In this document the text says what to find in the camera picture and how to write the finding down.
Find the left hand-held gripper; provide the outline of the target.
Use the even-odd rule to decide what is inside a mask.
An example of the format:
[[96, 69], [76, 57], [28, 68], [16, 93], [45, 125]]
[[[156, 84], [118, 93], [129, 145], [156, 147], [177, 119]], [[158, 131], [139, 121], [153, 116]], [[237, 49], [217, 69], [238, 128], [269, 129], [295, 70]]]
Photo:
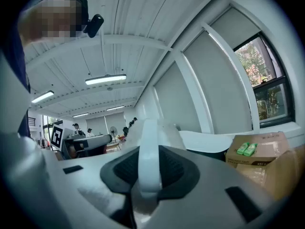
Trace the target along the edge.
[[77, 151], [74, 148], [74, 140], [82, 139], [85, 150], [93, 150], [108, 145], [112, 141], [112, 136], [98, 135], [85, 138], [82, 130], [71, 130], [61, 125], [53, 125], [50, 144], [59, 152], [63, 159], [74, 159], [77, 157]]

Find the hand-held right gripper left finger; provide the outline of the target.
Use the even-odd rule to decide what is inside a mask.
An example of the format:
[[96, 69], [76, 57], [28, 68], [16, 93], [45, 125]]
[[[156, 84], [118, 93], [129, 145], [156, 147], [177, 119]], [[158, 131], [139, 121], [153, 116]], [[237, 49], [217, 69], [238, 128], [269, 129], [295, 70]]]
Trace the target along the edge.
[[1, 135], [1, 178], [22, 214], [40, 229], [136, 229], [120, 154], [59, 160], [18, 134]]

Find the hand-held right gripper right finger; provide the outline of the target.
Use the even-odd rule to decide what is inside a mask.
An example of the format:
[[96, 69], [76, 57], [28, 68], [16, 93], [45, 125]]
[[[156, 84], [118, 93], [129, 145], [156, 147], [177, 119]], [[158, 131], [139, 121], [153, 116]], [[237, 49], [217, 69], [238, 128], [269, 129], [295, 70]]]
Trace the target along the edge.
[[145, 229], [262, 229], [284, 201], [227, 163], [161, 146], [165, 187]]

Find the white bathtub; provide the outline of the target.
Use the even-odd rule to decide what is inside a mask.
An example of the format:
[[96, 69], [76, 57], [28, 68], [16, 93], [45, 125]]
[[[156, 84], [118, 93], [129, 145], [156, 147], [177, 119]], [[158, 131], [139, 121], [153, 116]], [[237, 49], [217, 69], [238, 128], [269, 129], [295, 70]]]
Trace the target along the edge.
[[234, 135], [205, 134], [179, 131], [185, 148], [193, 153], [225, 162], [225, 153], [232, 144]]

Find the standing fan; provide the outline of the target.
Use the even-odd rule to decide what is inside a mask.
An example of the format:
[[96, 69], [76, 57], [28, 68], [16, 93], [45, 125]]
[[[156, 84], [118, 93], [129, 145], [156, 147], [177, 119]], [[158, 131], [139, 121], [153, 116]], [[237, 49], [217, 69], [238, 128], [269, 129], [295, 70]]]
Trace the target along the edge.
[[112, 136], [113, 141], [116, 142], [116, 136], [118, 134], [116, 127], [114, 127], [114, 126], [110, 127], [109, 132], [110, 132], [110, 135]]

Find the grey roller blind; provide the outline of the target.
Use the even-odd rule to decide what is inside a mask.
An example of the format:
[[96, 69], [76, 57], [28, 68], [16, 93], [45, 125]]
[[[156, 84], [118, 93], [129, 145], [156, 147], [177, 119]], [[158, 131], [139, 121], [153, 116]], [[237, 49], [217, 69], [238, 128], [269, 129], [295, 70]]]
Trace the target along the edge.
[[250, 107], [243, 84], [229, 58], [202, 32], [183, 52], [206, 98], [216, 134], [252, 130]]
[[235, 8], [230, 8], [221, 15], [211, 27], [234, 49], [260, 29], [246, 16]]
[[176, 63], [169, 67], [154, 87], [164, 119], [182, 131], [201, 132], [193, 100]]

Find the person's navy shirt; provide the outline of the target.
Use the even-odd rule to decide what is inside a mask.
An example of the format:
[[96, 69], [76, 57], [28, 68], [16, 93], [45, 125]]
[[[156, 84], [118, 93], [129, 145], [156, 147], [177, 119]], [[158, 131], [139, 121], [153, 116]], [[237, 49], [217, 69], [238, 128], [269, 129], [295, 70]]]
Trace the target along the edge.
[[28, 90], [29, 93], [31, 93], [31, 86], [26, 73], [24, 50], [17, 21], [15, 21], [14, 25], [9, 29], [7, 38], [2, 47], [2, 51], [5, 59], [18, 78], [19, 82], [24, 86], [25, 89]]

